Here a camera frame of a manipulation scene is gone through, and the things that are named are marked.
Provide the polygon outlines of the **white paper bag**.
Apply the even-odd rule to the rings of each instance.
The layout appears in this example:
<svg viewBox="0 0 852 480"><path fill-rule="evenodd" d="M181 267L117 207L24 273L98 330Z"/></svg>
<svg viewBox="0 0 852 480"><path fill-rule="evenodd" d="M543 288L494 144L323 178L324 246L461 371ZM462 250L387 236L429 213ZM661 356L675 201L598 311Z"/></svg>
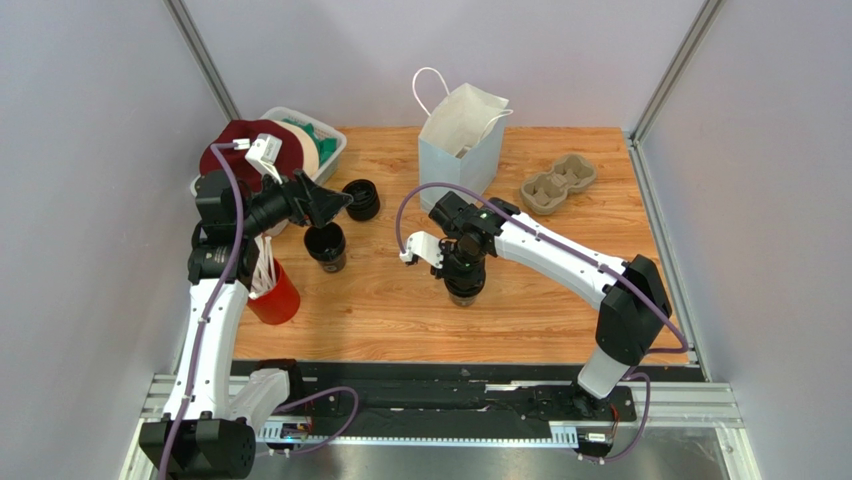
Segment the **white paper bag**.
<svg viewBox="0 0 852 480"><path fill-rule="evenodd" d="M417 90L424 72L438 76L444 98L428 108ZM419 192L420 206L429 211L447 192L445 183L482 194L496 178L508 117L509 100L469 83L451 90L440 72L418 69L411 81L412 94L427 114L418 135L419 183L439 186Z"/></svg>

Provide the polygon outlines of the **stack of black cups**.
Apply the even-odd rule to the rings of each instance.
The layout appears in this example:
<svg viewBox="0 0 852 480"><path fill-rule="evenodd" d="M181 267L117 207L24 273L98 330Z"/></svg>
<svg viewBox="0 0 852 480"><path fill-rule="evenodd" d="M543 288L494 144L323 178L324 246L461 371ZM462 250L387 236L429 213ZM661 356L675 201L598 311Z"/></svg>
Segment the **stack of black cups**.
<svg viewBox="0 0 852 480"><path fill-rule="evenodd" d="M342 228L332 222L318 228L310 227L303 237L304 246L320 267L327 273L338 273L345 268L346 238Z"/></svg>

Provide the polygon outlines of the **brown coffee cup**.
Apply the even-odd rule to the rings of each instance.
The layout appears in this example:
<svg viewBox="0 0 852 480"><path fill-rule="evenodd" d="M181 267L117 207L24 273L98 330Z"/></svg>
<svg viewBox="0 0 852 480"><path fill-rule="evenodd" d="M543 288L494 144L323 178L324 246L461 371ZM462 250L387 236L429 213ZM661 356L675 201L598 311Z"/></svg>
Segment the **brown coffee cup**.
<svg viewBox="0 0 852 480"><path fill-rule="evenodd" d="M469 306L472 306L475 303L475 301L477 299L477 295L463 296L463 295L457 295L455 293L450 292L449 298L450 298L451 302L458 307L469 307Z"/></svg>

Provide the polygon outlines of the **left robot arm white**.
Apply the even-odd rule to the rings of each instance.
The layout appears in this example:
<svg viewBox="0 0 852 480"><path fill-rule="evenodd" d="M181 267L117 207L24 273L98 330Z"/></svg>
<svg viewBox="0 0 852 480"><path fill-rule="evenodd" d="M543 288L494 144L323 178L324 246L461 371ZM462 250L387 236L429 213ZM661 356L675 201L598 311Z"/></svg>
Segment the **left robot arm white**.
<svg viewBox="0 0 852 480"><path fill-rule="evenodd" d="M289 397L291 375L280 368L251 374L230 393L238 324L258 262L257 237L287 221L324 227L353 201L317 185L302 170L292 179L266 175L258 193L215 170L201 177L200 214L188 259L190 312L173 389L156 422L142 426L139 447L161 479L244 479L257 436Z"/></svg>

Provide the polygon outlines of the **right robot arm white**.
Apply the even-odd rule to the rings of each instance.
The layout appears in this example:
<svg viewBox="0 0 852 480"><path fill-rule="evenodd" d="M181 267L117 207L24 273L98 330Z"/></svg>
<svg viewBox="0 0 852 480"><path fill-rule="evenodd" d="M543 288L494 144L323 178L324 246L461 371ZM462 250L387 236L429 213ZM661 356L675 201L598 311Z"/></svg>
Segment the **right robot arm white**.
<svg viewBox="0 0 852 480"><path fill-rule="evenodd" d="M485 259L492 256L538 272L597 311L596 348L577 377L579 388L591 397L608 397L671 319L657 265L643 255L626 261L593 251L496 197L477 206L448 192L429 217L444 233L437 243L441 265L432 272L458 299L481 292Z"/></svg>

